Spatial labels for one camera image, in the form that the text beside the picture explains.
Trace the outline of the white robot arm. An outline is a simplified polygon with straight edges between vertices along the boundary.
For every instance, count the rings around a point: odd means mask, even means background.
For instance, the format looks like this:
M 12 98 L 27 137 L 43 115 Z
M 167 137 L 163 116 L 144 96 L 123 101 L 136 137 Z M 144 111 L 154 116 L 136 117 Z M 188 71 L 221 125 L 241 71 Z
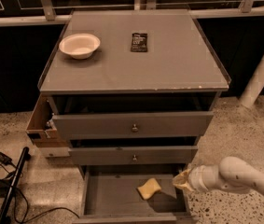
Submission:
M 251 107 L 264 88 L 264 55 L 250 78 L 240 103 Z M 226 157 L 217 165 L 201 165 L 187 169 L 173 178 L 177 189 L 196 192 L 221 190 L 246 193 L 250 189 L 264 196 L 264 173 L 237 157 Z

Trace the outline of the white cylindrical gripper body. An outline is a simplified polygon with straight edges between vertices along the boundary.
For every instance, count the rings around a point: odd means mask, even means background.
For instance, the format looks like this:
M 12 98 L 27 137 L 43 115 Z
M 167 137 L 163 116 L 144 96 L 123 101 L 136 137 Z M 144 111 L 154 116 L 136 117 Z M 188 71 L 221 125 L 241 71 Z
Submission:
M 217 165 L 201 165 L 193 168 L 188 175 L 188 183 L 195 191 L 207 192 L 220 188 Z

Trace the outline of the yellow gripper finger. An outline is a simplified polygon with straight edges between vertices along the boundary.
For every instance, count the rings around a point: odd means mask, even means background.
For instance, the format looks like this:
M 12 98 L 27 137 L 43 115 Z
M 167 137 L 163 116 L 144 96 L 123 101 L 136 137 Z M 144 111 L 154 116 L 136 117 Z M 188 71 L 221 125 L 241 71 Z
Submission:
M 189 163 L 189 164 L 187 164 L 184 168 L 182 168 L 182 169 L 179 171 L 179 174 L 180 174 L 181 176 L 188 176 L 188 174 L 190 173 L 191 169 L 192 169 L 192 166 L 191 166 L 191 164 Z
M 193 192 L 194 189 L 189 185 L 186 179 L 173 179 L 173 185 L 177 189 L 185 190 L 187 192 Z

